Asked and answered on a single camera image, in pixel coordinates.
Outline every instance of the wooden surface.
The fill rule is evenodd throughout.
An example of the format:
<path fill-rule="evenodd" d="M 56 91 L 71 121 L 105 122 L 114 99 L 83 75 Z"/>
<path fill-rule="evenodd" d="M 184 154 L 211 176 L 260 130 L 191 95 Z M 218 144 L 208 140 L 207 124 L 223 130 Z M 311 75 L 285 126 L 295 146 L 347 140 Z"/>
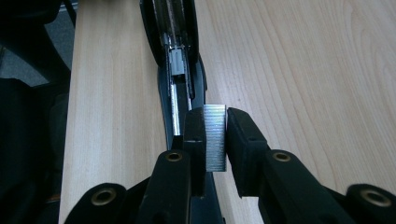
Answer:
<path fill-rule="evenodd" d="M 396 193 L 394 0 L 196 1 L 207 102 L 246 110 L 325 186 Z M 165 150 L 157 65 L 137 0 L 80 0 L 60 221 L 89 188 L 126 188 Z M 261 223 L 215 174 L 227 223 Z"/>

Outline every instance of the clamp jaw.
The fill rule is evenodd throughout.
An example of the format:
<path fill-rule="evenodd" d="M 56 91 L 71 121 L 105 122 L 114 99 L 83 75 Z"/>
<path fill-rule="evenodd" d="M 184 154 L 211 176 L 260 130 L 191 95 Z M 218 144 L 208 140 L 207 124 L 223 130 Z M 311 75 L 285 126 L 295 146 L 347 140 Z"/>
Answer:
<path fill-rule="evenodd" d="M 217 198 L 193 211 L 194 192 L 207 189 L 199 167 L 205 151 L 202 109 L 188 112 L 184 140 L 162 153 L 152 176 L 131 189 L 102 184 L 90 189 L 66 223 L 217 223 Z M 259 197 L 264 223 L 396 223 L 396 197 L 367 184 L 346 196 L 327 189 L 288 151 L 272 150 L 250 115 L 229 108 L 226 150 L 240 197 Z"/>

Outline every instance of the silver metal part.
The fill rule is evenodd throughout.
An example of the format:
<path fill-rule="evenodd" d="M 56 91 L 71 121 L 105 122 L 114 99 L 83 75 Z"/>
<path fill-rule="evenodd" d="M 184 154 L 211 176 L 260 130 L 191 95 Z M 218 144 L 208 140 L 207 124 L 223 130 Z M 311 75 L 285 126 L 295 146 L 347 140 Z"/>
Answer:
<path fill-rule="evenodd" d="M 170 64 L 172 76 L 186 74 L 184 67 L 182 49 L 171 49 L 170 50 Z"/>
<path fill-rule="evenodd" d="M 206 130 L 206 171 L 226 171 L 224 138 L 225 138 L 225 105 L 204 105 Z"/>
<path fill-rule="evenodd" d="M 192 109 L 190 97 L 187 98 L 187 107 L 188 107 L 189 111 Z"/>
<path fill-rule="evenodd" d="M 171 84 L 171 104 L 172 104 L 172 123 L 173 123 L 174 135 L 181 135 L 176 84 Z"/>

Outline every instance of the light wood grain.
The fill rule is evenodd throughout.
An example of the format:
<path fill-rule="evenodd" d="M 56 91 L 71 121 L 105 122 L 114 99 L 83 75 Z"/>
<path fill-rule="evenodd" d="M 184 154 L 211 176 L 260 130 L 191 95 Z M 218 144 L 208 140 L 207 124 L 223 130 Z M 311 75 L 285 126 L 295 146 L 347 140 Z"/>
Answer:
<path fill-rule="evenodd" d="M 325 186 L 396 193 L 396 2 L 196 1 L 207 102 L 246 110 L 270 147 Z M 60 221 L 89 188 L 126 188 L 165 150 L 156 64 L 137 0 L 80 0 Z M 260 223 L 229 166 L 227 223 Z"/>

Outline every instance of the wooden desk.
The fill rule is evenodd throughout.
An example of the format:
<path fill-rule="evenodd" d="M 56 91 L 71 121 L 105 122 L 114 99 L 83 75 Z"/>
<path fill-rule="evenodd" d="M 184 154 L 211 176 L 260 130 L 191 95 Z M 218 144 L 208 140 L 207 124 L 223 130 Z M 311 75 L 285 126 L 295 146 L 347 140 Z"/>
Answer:
<path fill-rule="evenodd" d="M 207 101 L 246 110 L 325 186 L 396 193 L 396 2 L 196 1 Z M 126 188 L 165 150 L 157 65 L 137 0 L 80 0 L 60 221 L 89 188 Z M 260 223 L 215 175 L 227 223 Z"/>

